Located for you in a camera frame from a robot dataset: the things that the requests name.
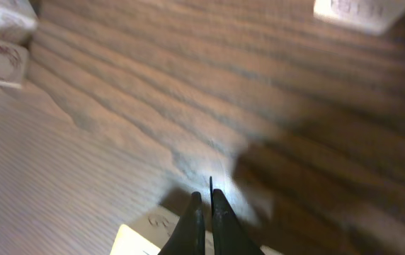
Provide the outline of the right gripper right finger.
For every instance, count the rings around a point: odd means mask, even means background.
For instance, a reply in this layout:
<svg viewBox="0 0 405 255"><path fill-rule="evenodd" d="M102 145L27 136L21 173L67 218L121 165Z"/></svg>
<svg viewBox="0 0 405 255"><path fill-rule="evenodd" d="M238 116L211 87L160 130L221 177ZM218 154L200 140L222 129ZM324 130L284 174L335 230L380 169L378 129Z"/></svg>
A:
<svg viewBox="0 0 405 255"><path fill-rule="evenodd" d="M221 189L210 177L212 236L215 255L264 255L242 228Z"/></svg>

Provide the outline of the blue L block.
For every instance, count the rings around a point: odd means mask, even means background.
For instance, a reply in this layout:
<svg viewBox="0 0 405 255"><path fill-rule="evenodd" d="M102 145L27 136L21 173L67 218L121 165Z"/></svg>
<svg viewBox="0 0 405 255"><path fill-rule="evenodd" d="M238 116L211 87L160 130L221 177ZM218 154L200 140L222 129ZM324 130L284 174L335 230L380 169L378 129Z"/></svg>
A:
<svg viewBox="0 0 405 255"><path fill-rule="evenodd" d="M159 254L173 233L180 216L159 206L134 222L121 225L110 255ZM215 254L212 235L206 230L205 254Z"/></svg>

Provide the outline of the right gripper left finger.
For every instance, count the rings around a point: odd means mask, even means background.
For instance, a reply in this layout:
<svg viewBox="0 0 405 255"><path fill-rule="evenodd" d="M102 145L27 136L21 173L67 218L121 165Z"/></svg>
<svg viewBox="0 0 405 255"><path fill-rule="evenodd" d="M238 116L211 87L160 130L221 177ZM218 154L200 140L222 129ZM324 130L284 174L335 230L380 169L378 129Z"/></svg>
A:
<svg viewBox="0 0 405 255"><path fill-rule="evenodd" d="M205 255L205 220L199 192L191 193L185 212L159 255Z"/></svg>

